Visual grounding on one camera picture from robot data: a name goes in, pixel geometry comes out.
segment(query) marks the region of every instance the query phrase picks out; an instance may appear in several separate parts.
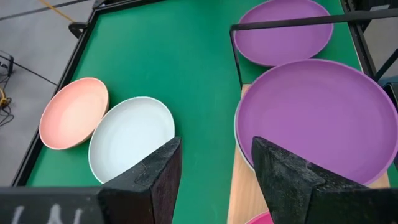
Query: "plate rim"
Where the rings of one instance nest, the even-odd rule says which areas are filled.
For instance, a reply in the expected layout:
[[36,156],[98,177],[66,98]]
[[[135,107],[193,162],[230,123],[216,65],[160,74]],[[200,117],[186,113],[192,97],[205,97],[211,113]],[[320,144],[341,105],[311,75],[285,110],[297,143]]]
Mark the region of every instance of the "plate rim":
[[269,210],[265,211],[265,212],[262,212],[262,213],[256,215],[255,217],[251,218],[248,222],[246,222],[246,224],[251,224],[251,223],[253,223],[253,222],[255,222],[255,221],[257,221],[260,218],[265,217],[265,216],[271,216]]
[[[249,13],[251,13],[252,11],[254,11],[256,8],[261,7],[262,5],[265,5],[265,4],[269,4],[270,2],[274,2],[274,1],[280,1],[280,0],[268,0],[268,1],[266,1],[266,2],[263,2],[263,3],[261,3],[261,4],[258,4],[257,6],[254,6],[253,8],[251,8],[250,10],[248,10],[248,11],[239,19],[238,24],[241,24],[241,23],[242,23],[242,20],[243,20]],[[321,9],[323,9],[323,10],[327,13],[328,16],[330,16],[329,11],[328,11],[325,7],[323,7],[321,4],[319,4],[319,3],[315,2],[315,1],[312,1],[312,0],[301,0],[301,1],[307,1],[307,2],[310,2],[310,3],[314,4],[314,5],[317,5],[318,7],[320,7]],[[329,35],[328,35],[328,40],[325,42],[324,46],[323,46],[318,52],[316,52],[315,54],[313,54],[313,55],[312,55],[311,57],[309,57],[309,58],[312,58],[312,57],[316,56],[317,54],[319,54],[319,53],[329,44],[330,39],[331,39],[331,37],[332,37],[332,35],[333,35],[334,29],[335,29],[335,25],[334,25],[334,24],[331,24],[331,29],[330,29],[330,33],[329,33]],[[241,48],[239,47],[239,45],[238,45],[238,43],[237,43],[237,41],[236,41],[236,34],[237,34],[237,32],[238,32],[238,31],[235,31],[234,34],[233,34],[233,36],[234,36],[234,45],[236,46],[236,48],[238,49],[239,53],[240,53],[244,58],[248,59],[248,60],[251,61],[252,63],[255,63],[256,65],[260,65],[260,66],[264,66],[264,67],[275,67],[275,66],[279,66],[279,65],[268,65],[268,64],[265,64],[265,63],[262,63],[262,62],[258,62],[258,61],[256,61],[256,60],[253,60],[251,57],[248,57],[246,54],[242,53],[242,50],[241,50]]]
[[246,163],[246,165],[248,165],[248,167],[250,168],[251,171],[255,172],[254,171],[254,166],[252,164],[250,164],[250,162],[248,161],[248,159],[246,158],[246,156],[244,155],[244,153],[242,151],[241,145],[240,145],[240,143],[238,141],[238,134],[236,133],[236,116],[238,115],[239,104],[236,107],[235,116],[234,116],[234,137],[235,137],[235,141],[236,141],[236,147],[238,147],[238,151],[240,152],[240,154],[241,154],[241,156],[243,158],[243,161]]
[[100,180],[100,178],[97,177],[97,175],[95,174],[95,172],[94,172],[94,170],[93,170],[93,166],[91,165],[90,152],[91,152],[91,150],[92,150],[91,144],[92,144],[92,142],[93,142],[93,137],[95,136],[95,133],[97,132],[98,127],[99,127],[99,126],[101,125],[101,123],[105,120],[105,118],[107,117],[107,115],[109,115],[113,110],[115,110],[115,108],[119,107],[120,105],[122,105],[122,104],[124,104],[124,103],[127,103],[128,101],[135,101],[135,100],[138,100],[138,99],[147,99],[147,100],[151,100],[151,101],[154,101],[154,102],[158,103],[158,104],[161,105],[163,108],[165,108],[166,111],[168,112],[168,115],[170,116],[169,119],[170,119],[171,122],[173,123],[173,126],[172,126],[172,127],[173,127],[173,136],[175,136],[175,123],[174,123],[173,115],[172,115],[171,111],[169,110],[169,108],[168,108],[163,102],[161,102],[160,100],[155,99],[155,98],[150,97],[150,96],[135,96],[135,97],[132,97],[132,98],[128,98],[128,99],[126,99],[126,100],[123,100],[122,102],[116,104],[114,107],[112,107],[112,108],[102,117],[101,121],[99,122],[99,124],[97,125],[96,129],[94,130],[94,132],[93,132],[93,134],[92,134],[92,137],[91,137],[91,139],[90,139],[90,143],[89,143],[89,145],[88,145],[88,165],[89,165],[90,171],[91,171],[91,173],[93,174],[93,176],[95,177],[95,179],[96,179],[98,182],[100,182],[101,184],[103,184],[103,183],[105,183],[105,182],[103,182],[102,180]]
[[41,115],[41,117],[40,117],[40,121],[39,121],[39,136],[40,136],[40,140],[42,141],[43,145],[46,146],[47,148],[53,149],[53,150],[66,150],[66,149],[70,149],[70,148],[72,148],[72,147],[75,147],[75,146],[77,146],[77,145],[79,145],[79,144],[85,142],[87,139],[89,139],[89,138],[93,135],[93,133],[94,133],[96,127],[100,124],[101,121],[99,121],[99,123],[98,123],[98,124],[96,125],[96,127],[92,130],[92,132],[91,132],[89,135],[87,135],[83,140],[79,141],[79,142],[76,143],[76,144],[73,144],[73,145],[71,145],[71,146],[68,146],[68,147],[52,147],[52,146],[49,146],[49,145],[47,144],[47,142],[45,142],[44,139],[43,139],[43,137],[42,137],[42,121],[43,121],[44,115],[45,115],[46,113],[48,113],[50,104],[52,104],[52,102],[53,102],[54,100],[56,100],[56,98],[59,97],[59,95],[61,95],[61,93],[63,93],[64,91],[68,91],[68,89],[69,89],[72,85],[76,85],[76,84],[74,84],[74,83],[82,82],[83,80],[94,80],[94,81],[98,82],[101,86],[104,87],[104,89],[105,89],[105,91],[106,91],[106,106],[105,106],[105,108],[104,108],[104,111],[103,111],[103,113],[102,113],[102,116],[104,116],[104,115],[106,114],[106,112],[108,111],[108,108],[109,108],[109,91],[108,91],[108,88],[106,87],[105,83],[102,82],[100,79],[95,78],[95,77],[84,77],[84,78],[79,78],[79,79],[77,79],[77,80],[75,80],[75,81],[73,81],[73,82],[71,82],[71,83],[65,85],[65,86],[64,86],[60,91],[58,91],[58,92],[51,98],[51,100],[47,103],[47,105],[45,106],[45,108],[44,108],[44,110],[43,110],[43,113],[42,113],[42,115]]
[[338,66],[345,67],[345,68],[347,68],[348,70],[351,70],[351,71],[357,73],[357,74],[360,75],[362,78],[365,78],[365,80],[367,80],[367,82],[372,83],[372,84],[376,87],[376,89],[378,90],[378,92],[380,92],[381,95],[383,96],[383,98],[387,101],[387,104],[389,105],[391,111],[393,111],[393,115],[394,115],[394,118],[395,118],[395,121],[393,121],[393,122],[395,122],[396,127],[397,127],[397,129],[396,129],[396,130],[397,130],[397,132],[396,132],[396,143],[395,143],[395,146],[394,146],[394,150],[392,151],[392,155],[390,156],[388,162],[387,162],[386,165],[383,167],[383,169],[381,169],[381,170],[378,172],[378,174],[375,175],[373,178],[371,178],[371,179],[369,179],[367,182],[363,183],[363,185],[369,185],[369,184],[375,182],[378,178],[380,178],[380,177],[388,170],[388,167],[391,165],[392,161],[394,160],[395,155],[396,155],[397,152],[398,152],[398,113],[397,113],[397,110],[395,109],[394,105],[392,104],[392,101],[391,101],[390,98],[387,96],[387,93],[381,88],[381,86],[379,86],[374,80],[372,80],[370,77],[368,77],[367,75],[365,75],[363,72],[360,72],[359,70],[357,70],[357,69],[355,69],[355,68],[353,68],[353,67],[350,67],[350,66],[348,66],[348,65],[345,65],[345,64],[343,64],[343,63],[339,63],[339,62],[332,61],[332,60],[325,60],[325,59],[305,59],[305,60],[298,60],[298,61],[289,62],[289,63],[285,63],[285,64],[283,64],[283,65],[279,65],[279,66],[273,67],[273,68],[269,69],[268,71],[264,72],[263,74],[261,74],[260,76],[258,76],[258,77],[255,79],[255,81],[251,83],[250,88],[248,88],[248,90],[246,91],[246,93],[245,93],[244,96],[241,98],[241,100],[240,100],[240,102],[239,102],[239,104],[238,104],[238,108],[237,108],[237,112],[236,112],[236,137],[237,137],[237,139],[238,139],[238,142],[240,142],[240,140],[239,140],[240,137],[239,137],[239,134],[238,134],[238,129],[239,129],[239,125],[238,125],[238,116],[239,116],[239,112],[240,112],[240,110],[241,110],[241,102],[249,95],[248,93],[250,93],[250,91],[252,91],[252,88],[251,88],[251,87],[252,87],[253,85],[255,85],[263,76],[267,75],[269,72],[272,72],[273,70],[278,69],[279,67],[282,67],[282,66],[290,65],[290,64],[293,64],[293,63],[301,63],[301,62],[326,62],[326,63],[332,63],[332,64],[334,64],[334,65],[338,65]]

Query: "gray floor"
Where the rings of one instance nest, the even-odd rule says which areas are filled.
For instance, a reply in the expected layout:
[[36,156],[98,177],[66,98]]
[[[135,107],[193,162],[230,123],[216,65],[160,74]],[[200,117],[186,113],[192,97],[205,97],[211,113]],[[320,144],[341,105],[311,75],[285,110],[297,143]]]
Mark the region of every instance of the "gray floor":
[[[50,4],[70,0],[47,0]],[[60,8],[76,21],[86,21],[93,0]],[[38,0],[0,0],[0,18],[43,7]],[[69,22],[52,11],[0,20],[0,50],[17,63],[57,83],[77,42],[67,29]],[[377,68],[398,47],[398,18],[372,21],[365,37]],[[398,62],[383,80],[396,79]],[[9,185],[21,163],[40,116],[55,86],[16,67],[6,89],[12,97],[14,120],[0,127],[0,185]]]

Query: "green tabletop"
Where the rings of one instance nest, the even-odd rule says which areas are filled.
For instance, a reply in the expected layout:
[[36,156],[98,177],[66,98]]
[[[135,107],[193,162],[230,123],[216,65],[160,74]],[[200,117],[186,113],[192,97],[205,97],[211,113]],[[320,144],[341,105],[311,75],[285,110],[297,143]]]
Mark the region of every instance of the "green tabletop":
[[[72,78],[102,80],[111,107],[135,96],[151,96],[169,107],[183,139],[174,223],[226,223],[241,93],[228,31],[261,2],[166,0],[103,14]],[[339,0],[317,2],[330,14],[343,13]],[[360,69],[346,24],[335,24],[317,57]],[[241,68],[244,83],[266,70],[244,58]],[[64,151],[43,147],[28,185],[99,185],[88,165],[88,143]]]

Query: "wooden surface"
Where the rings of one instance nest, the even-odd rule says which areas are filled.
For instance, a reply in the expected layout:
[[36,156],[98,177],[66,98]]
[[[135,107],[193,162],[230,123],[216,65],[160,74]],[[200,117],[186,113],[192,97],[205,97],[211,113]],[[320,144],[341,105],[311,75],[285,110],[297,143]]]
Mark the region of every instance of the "wooden surface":
[[[250,85],[243,85],[242,96],[249,87]],[[387,172],[369,187],[390,187]],[[256,215],[267,210],[256,175],[245,163],[238,147],[235,147],[228,224],[245,224]]]

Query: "peach plate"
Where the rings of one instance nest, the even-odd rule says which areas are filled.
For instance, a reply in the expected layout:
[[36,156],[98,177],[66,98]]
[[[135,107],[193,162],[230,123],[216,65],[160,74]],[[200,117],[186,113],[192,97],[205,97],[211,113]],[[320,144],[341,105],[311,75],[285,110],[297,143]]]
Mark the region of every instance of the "peach plate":
[[108,106],[108,90],[101,80],[81,78],[69,83],[44,109],[39,125],[42,142],[61,150],[86,141]]

